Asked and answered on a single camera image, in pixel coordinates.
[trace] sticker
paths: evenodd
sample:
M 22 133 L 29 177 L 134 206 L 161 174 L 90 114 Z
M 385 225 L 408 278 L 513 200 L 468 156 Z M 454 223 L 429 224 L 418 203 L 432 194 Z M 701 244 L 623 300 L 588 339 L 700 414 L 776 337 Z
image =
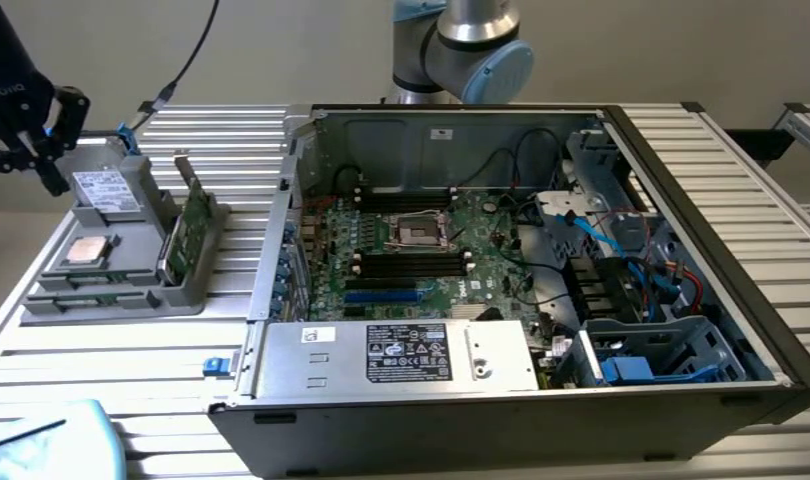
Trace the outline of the sticker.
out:
M 336 341 L 336 327 L 304 328 L 300 343 L 320 343 Z
M 101 213 L 138 212 L 140 204 L 118 170 L 74 172 L 83 196 Z
M 430 140 L 450 140 L 454 137 L 454 130 L 448 128 L 432 128 Z
M 369 382 L 452 380 L 444 323 L 368 325 L 365 328 L 365 377 Z

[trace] green circuit board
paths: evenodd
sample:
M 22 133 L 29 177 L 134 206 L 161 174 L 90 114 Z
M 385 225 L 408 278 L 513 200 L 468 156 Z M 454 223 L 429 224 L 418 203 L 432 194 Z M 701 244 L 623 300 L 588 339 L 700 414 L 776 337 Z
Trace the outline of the green circuit board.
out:
M 348 200 L 321 202 L 309 208 L 304 220 L 304 239 L 313 244 L 310 277 L 313 279 L 310 297 L 310 320 L 381 320 L 398 318 L 454 318 L 464 309 L 494 307 L 505 319 L 537 321 L 536 307 L 520 303 L 502 288 L 502 279 L 509 278 L 513 285 L 525 272 L 497 253 L 489 241 L 501 213 L 485 213 L 482 205 L 498 204 L 498 195 L 486 192 L 466 192 L 452 202 L 450 208 L 441 212 L 446 247 L 394 246 L 392 231 L 398 217 L 413 220 L 436 216 L 436 212 L 424 215 L 368 214 L 360 213 Z M 501 221 L 496 231 L 509 237 L 509 222 Z M 430 251 L 460 252 L 468 248 L 472 252 L 474 268 L 465 277 L 440 277 L 417 279 L 420 301 L 412 304 L 361 304 L 364 316 L 345 316 L 345 281 L 357 278 L 350 272 L 353 252 L 373 253 L 424 253 Z

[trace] white sticker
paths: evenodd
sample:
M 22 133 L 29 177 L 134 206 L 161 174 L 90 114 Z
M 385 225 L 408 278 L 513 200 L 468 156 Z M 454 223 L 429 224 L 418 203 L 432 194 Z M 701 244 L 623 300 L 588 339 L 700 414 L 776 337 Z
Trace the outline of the white sticker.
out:
M 74 172 L 83 195 L 101 213 L 138 212 L 140 204 L 118 170 Z
M 450 140 L 454 137 L 454 130 L 448 128 L 432 128 L 430 140 Z
M 336 341 L 336 327 L 304 328 L 300 343 L 320 343 Z

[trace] motherboard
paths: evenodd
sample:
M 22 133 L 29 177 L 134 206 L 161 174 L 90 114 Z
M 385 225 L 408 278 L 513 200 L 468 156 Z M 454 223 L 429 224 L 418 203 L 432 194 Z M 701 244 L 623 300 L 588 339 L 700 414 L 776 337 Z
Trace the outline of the motherboard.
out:
M 496 245 L 506 239 L 505 255 L 518 256 L 506 193 L 466 191 L 442 209 L 404 213 L 373 212 L 357 200 L 317 199 L 305 210 L 310 321 L 473 319 L 486 312 L 536 324 L 526 272 Z

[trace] warning label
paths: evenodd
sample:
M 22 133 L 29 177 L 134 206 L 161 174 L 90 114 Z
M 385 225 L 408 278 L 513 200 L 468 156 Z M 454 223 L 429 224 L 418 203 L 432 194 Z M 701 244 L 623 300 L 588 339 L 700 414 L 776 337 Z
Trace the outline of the warning label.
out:
M 444 324 L 368 325 L 366 339 L 365 376 L 369 382 L 452 379 Z
M 118 170 L 74 172 L 74 180 L 101 213 L 138 212 L 140 204 Z

